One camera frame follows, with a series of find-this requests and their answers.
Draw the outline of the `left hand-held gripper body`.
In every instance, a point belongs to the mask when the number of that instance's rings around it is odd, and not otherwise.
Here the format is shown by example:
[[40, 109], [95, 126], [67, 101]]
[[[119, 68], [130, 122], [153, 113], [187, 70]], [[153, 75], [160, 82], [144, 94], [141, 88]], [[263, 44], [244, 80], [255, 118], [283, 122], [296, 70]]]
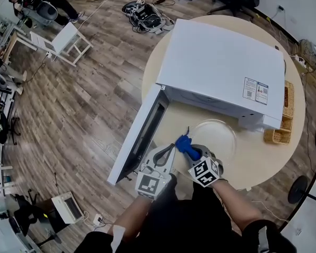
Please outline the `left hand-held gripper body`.
[[156, 200], [166, 189], [172, 177], [168, 173], [160, 173], [148, 164], [142, 164], [137, 174], [135, 190], [141, 197]]

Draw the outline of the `white stool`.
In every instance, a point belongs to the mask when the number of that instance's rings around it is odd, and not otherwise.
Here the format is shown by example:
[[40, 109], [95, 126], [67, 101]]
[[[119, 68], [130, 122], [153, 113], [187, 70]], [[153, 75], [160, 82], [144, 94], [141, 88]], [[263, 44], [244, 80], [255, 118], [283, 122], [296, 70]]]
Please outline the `white stool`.
[[[76, 67], [76, 63], [79, 59], [90, 48], [93, 48], [93, 45], [72, 23], [67, 23], [52, 41], [49, 41], [34, 32], [30, 32], [29, 34], [33, 45], [55, 55], [73, 67]], [[78, 48], [78, 43], [81, 40], [86, 43], [86, 48], [82, 51]], [[78, 53], [78, 56], [74, 61], [70, 61], [67, 58], [72, 49], [75, 49]]]

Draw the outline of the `glass turntable plate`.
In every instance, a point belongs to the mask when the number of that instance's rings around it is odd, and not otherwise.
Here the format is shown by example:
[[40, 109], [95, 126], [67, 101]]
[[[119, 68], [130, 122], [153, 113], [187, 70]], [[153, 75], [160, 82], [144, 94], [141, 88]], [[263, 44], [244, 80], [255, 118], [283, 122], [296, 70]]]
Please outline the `glass turntable plate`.
[[236, 136], [232, 128], [217, 119], [206, 120], [190, 131], [192, 144], [206, 146], [224, 166], [234, 161]]

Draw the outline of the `white microwave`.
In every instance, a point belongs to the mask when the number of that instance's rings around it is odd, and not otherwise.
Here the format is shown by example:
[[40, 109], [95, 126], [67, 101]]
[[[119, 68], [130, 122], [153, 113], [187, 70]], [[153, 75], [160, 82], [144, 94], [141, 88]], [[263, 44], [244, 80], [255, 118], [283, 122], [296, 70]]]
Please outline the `white microwave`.
[[173, 102], [237, 119], [248, 131], [278, 129], [284, 105], [281, 51], [235, 31], [177, 20], [158, 62], [158, 76], [126, 136], [108, 177], [117, 184], [143, 161]]

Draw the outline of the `wicker basket organizer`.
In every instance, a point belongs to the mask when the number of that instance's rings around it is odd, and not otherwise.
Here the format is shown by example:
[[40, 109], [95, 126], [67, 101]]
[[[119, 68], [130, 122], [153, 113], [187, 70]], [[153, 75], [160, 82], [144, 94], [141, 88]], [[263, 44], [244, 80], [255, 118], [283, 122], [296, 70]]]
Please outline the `wicker basket organizer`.
[[280, 128], [277, 130], [267, 129], [264, 131], [263, 141], [269, 144], [290, 143], [291, 131], [294, 115], [294, 86], [292, 83], [285, 80], [284, 85], [284, 105]]

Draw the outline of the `person's left forearm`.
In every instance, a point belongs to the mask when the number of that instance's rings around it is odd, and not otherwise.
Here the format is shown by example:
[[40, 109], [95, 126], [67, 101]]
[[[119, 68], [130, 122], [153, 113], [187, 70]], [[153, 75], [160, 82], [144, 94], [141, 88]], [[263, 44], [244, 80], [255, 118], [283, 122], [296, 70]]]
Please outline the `person's left forearm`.
[[116, 219], [112, 227], [108, 230], [108, 234], [113, 235], [114, 228], [121, 226], [125, 228], [123, 240], [129, 241], [134, 239], [140, 232], [151, 205], [151, 199], [138, 196]]

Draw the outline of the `round beige table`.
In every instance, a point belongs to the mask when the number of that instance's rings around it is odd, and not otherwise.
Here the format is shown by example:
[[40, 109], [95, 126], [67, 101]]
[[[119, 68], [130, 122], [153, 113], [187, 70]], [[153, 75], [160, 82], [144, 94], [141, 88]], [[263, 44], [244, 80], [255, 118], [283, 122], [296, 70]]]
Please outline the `round beige table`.
[[290, 143], [265, 143], [262, 132], [239, 127], [235, 118], [179, 102], [173, 102], [167, 108], [153, 141], [158, 146], [172, 143], [187, 128], [193, 129], [210, 119], [221, 120], [232, 128], [236, 136], [234, 161], [224, 166], [223, 175], [236, 189], [252, 188], [277, 174], [298, 146], [305, 119], [304, 93], [299, 73], [285, 48], [272, 35], [251, 22], [225, 15], [201, 16], [194, 18], [194, 21], [238, 32], [271, 47], [277, 46], [283, 53], [287, 65], [285, 79], [294, 86], [294, 115]]

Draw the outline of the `person's black clothing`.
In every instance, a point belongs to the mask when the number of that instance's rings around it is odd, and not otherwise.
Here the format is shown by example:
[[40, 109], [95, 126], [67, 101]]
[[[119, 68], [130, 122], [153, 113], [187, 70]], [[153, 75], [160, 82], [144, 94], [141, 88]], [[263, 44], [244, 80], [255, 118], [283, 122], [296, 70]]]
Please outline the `person's black clothing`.
[[210, 186], [193, 184], [190, 200], [175, 193], [176, 177], [155, 201], [138, 235], [123, 240], [125, 228], [89, 232], [74, 253], [297, 253], [296, 247], [266, 219], [243, 231]]

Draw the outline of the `white toaster oven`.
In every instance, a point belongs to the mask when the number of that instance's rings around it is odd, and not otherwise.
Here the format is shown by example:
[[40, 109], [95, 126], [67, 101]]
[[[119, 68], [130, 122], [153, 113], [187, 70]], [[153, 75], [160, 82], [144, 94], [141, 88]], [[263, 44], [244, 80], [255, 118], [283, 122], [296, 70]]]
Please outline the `white toaster oven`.
[[66, 224], [75, 224], [84, 218], [71, 191], [52, 197], [51, 201]]

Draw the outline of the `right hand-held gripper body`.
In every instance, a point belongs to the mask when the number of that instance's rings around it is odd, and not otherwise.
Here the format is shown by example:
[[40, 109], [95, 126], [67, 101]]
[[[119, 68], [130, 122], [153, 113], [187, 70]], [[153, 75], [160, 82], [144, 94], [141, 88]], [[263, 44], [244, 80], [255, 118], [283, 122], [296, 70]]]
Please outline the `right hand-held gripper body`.
[[196, 163], [192, 163], [188, 172], [194, 182], [205, 188], [222, 178], [222, 161], [217, 158], [212, 159], [210, 156], [202, 156]]

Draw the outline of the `blue cloth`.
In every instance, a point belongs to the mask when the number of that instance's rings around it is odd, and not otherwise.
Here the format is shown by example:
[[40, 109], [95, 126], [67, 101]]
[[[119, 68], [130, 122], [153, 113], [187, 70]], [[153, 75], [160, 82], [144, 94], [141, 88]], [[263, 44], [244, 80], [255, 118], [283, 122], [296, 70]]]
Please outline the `blue cloth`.
[[201, 158], [199, 152], [192, 148], [192, 139], [189, 138], [189, 128], [187, 128], [186, 134], [181, 135], [175, 142], [176, 148], [184, 154], [187, 154], [193, 161], [197, 161]]

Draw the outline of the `black swivel chair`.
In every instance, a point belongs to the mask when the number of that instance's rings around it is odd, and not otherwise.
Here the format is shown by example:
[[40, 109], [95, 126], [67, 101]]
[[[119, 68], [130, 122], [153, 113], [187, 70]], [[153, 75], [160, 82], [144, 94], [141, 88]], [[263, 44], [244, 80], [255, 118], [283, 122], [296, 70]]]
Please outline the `black swivel chair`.
[[9, 218], [9, 223], [15, 232], [21, 233], [26, 237], [30, 226], [39, 222], [49, 237], [38, 243], [37, 246], [40, 247], [52, 240], [61, 244], [62, 241], [58, 233], [66, 227], [66, 224], [51, 199], [38, 202], [37, 197], [40, 196], [40, 193], [36, 192], [34, 195], [31, 195], [32, 191], [32, 189], [28, 189], [28, 199], [20, 194], [12, 196], [18, 204], [18, 209], [14, 211], [13, 216]]

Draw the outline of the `black standing fan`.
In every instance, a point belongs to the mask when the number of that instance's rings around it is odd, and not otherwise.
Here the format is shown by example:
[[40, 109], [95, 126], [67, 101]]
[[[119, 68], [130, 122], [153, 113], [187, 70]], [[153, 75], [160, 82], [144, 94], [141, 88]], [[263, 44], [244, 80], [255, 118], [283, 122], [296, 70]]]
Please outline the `black standing fan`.
[[288, 202], [290, 204], [298, 203], [303, 197], [308, 197], [316, 201], [316, 196], [307, 192], [308, 179], [306, 176], [299, 176], [292, 184], [288, 193]]

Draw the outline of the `person's right forearm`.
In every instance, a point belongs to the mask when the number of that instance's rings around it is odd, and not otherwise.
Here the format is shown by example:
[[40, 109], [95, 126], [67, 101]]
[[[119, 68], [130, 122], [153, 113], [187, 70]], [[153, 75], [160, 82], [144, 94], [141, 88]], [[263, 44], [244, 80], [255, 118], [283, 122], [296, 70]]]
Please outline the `person's right forearm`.
[[250, 201], [235, 190], [226, 180], [211, 184], [225, 205], [231, 219], [243, 231], [252, 222], [262, 220], [262, 213]]

